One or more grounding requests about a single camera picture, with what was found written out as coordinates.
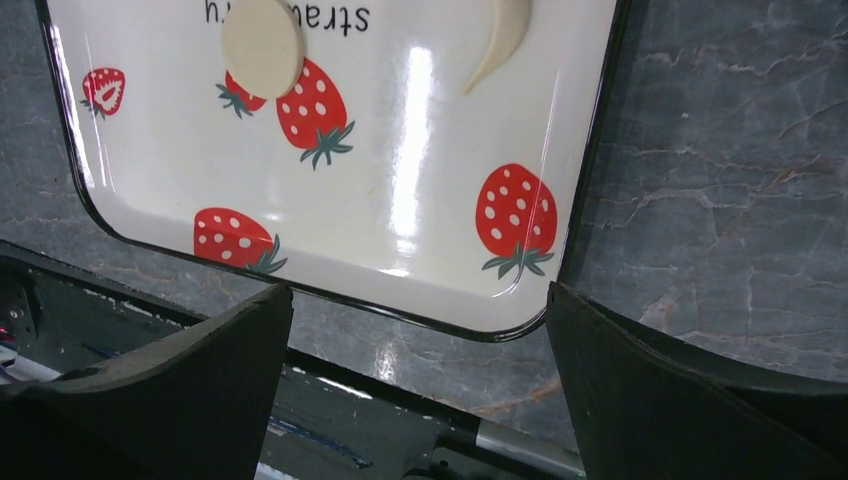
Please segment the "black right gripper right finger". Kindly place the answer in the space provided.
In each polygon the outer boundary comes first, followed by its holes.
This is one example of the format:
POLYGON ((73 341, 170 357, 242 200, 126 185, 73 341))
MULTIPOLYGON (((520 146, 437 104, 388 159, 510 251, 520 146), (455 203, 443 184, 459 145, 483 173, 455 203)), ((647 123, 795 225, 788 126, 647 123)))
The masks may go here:
POLYGON ((554 282, 545 324, 591 479, 843 479, 847 387, 733 360, 554 282))

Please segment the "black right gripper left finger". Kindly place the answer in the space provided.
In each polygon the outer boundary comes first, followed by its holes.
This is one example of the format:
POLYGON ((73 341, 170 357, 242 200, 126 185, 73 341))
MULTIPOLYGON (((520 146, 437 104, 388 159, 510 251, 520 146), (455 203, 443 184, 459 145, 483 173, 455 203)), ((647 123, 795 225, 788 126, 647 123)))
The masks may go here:
POLYGON ((1 389, 5 479, 251 479, 293 318, 270 287, 153 343, 1 389))

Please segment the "strawberry print enamel tray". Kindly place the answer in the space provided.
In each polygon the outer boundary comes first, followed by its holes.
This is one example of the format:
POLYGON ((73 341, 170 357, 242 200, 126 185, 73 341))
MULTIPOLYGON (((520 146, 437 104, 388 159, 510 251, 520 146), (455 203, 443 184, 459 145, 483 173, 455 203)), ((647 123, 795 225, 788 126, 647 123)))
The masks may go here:
POLYGON ((36 5, 75 187, 127 243, 477 341, 573 260, 627 1, 534 1, 468 79, 493 1, 293 1, 304 71, 249 98, 231 1, 36 5))

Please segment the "white dough ball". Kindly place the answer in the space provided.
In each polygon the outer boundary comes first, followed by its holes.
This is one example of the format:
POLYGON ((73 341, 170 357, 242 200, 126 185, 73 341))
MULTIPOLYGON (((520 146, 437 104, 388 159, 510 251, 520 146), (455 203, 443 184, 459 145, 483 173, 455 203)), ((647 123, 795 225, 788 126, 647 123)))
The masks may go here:
POLYGON ((241 0, 225 17, 221 53, 227 71, 247 93, 275 99, 300 77, 305 40, 286 2, 241 0))

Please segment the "dough scrap strip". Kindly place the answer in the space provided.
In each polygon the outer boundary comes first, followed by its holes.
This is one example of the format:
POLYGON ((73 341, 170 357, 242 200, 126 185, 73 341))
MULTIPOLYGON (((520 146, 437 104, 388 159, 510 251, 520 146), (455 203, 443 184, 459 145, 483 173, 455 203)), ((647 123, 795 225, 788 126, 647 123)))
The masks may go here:
POLYGON ((530 23, 530 0, 496 0, 494 23, 489 45, 462 93, 468 95, 489 75, 502 67, 522 44, 530 23))

